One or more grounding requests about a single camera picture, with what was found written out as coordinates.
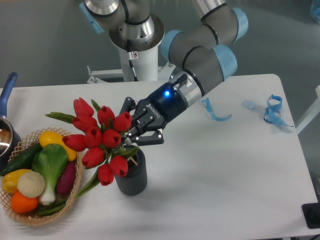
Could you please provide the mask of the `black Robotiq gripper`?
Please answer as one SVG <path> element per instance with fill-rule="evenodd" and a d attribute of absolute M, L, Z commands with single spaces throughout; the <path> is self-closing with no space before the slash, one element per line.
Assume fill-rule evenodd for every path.
<path fill-rule="evenodd" d="M 165 126 L 187 109 L 187 102 L 178 92 L 178 84 L 165 83 L 148 97 L 137 103 L 127 96 L 120 109 L 120 114 L 128 112 L 132 116 L 131 127 L 127 136 L 138 146 L 160 145 L 164 143 Z M 141 136 L 146 132 L 153 134 Z"/>

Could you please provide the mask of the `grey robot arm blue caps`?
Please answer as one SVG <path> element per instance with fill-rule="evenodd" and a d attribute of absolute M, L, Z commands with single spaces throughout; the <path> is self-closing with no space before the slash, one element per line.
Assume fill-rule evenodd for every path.
<path fill-rule="evenodd" d="M 248 30 L 246 14 L 224 0 L 195 0 L 201 26 L 186 34 L 165 32 L 162 21 L 150 11 L 147 0 L 84 0 L 79 7 L 92 28 L 107 32 L 118 48 L 126 82 L 155 81 L 158 55 L 178 68 L 168 82 L 147 98 L 127 98 L 122 112 L 133 111 L 122 144 L 162 144 L 165 126 L 224 82 L 237 70 L 229 44 Z"/>

